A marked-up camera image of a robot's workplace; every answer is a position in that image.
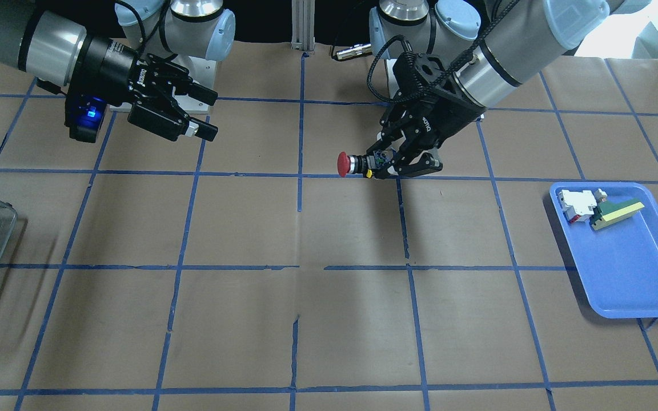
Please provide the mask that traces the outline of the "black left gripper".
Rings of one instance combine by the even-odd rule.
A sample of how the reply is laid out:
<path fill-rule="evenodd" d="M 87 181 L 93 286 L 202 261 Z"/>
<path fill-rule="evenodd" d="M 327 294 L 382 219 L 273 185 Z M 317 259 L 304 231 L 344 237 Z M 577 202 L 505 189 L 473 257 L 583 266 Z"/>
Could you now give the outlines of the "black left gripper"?
<path fill-rule="evenodd" d="M 392 104 L 382 114 L 377 141 L 366 150 L 367 155 L 374 155 L 374 179 L 440 172 L 442 161 L 435 148 L 486 110 L 462 94 L 449 93 L 430 93 L 422 99 Z M 430 151 L 418 156 L 412 150 Z"/>

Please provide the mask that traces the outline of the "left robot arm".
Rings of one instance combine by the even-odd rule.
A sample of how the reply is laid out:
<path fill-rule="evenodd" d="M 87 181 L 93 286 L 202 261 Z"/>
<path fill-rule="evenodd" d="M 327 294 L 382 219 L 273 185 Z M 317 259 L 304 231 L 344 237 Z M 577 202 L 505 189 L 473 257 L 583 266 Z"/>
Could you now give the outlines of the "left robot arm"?
<path fill-rule="evenodd" d="M 442 170 L 438 150 L 613 14 L 647 1 L 380 1 L 369 11 L 371 93 L 387 102 L 376 142 L 338 156 L 368 179 Z"/>

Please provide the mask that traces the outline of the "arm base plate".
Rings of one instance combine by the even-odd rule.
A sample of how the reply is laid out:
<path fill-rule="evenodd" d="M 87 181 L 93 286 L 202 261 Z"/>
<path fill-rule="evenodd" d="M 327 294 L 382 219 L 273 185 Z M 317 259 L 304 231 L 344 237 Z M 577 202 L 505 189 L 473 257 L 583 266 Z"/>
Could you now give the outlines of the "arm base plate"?
<path fill-rule="evenodd" d="M 209 86 L 199 83 L 185 65 L 176 63 L 175 58 L 146 54 L 136 60 L 125 102 L 112 104 L 110 109 L 130 112 L 134 108 L 143 108 L 163 115 L 193 112 L 187 102 L 180 101 L 180 97 L 195 101 L 200 110 L 205 110 L 215 104 L 218 94 Z"/>
<path fill-rule="evenodd" d="M 472 98 L 467 95 L 467 93 L 464 91 L 464 89 L 462 89 L 462 86 L 460 85 L 459 80 L 455 76 L 455 73 L 450 70 L 450 68 L 452 67 L 452 61 L 448 60 L 447 58 L 443 58 L 443 57 L 441 57 L 441 59 L 444 60 L 444 68 L 446 68 L 447 83 L 446 83 L 446 86 L 444 86 L 443 89 L 435 90 L 432 93 L 434 93 L 434 94 L 435 93 L 437 93 L 437 94 L 442 94 L 442 93 L 444 93 L 444 94 L 446 94 L 446 93 L 449 93 L 449 94 L 462 94 L 463 96 L 470 99 L 470 101 L 473 102 L 474 104 L 480 105 L 477 102 L 473 101 Z M 395 92 L 398 90 L 397 83 L 394 79 L 394 75 L 392 74 L 392 68 L 393 67 L 394 67 L 394 65 L 392 65 L 392 67 L 389 68 L 388 73 L 387 73 L 388 80 L 389 81 L 392 81 L 392 80 L 394 81 L 394 85 L 390 86 L 391 99 L 395 95 Z"/>

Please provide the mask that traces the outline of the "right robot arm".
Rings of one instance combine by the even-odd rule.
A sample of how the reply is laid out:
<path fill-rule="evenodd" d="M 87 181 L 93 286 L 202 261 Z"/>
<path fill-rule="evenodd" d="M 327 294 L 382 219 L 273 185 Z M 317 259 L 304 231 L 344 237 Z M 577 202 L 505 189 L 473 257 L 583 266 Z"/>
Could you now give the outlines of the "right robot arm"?
<path fill-rule="evenodd" d="M 70 137 L 97 140 L 107 105 L 130 105 L 128 122 L 170 141 L 212 141 L 218 128 L 190 115 L 179 96 L 212 106 L 216 91 L 178 57 L 221 62 L 230 53 L 235 15 L 222 1 L 117 1 L 131 49 L 34 1 L 0 1 L 0 63 L 62 93 Z"/>

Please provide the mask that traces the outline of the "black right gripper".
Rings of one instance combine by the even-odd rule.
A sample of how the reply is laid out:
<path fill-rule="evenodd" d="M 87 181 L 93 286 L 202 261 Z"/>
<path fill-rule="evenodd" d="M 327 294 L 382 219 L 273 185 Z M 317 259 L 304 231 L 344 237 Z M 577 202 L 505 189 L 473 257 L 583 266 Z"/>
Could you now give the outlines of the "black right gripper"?
<path fill-rule="evenodd" d="M 210 142 L 216 138 L 215 125 L 191 117 L 182 107 L 211 107 L 216 103 L 217 62 L 190 55 L 125 55 L 131 58 L 125 97 L 131 104 L 130 124 L 172 142 L 180 136 Z"/>

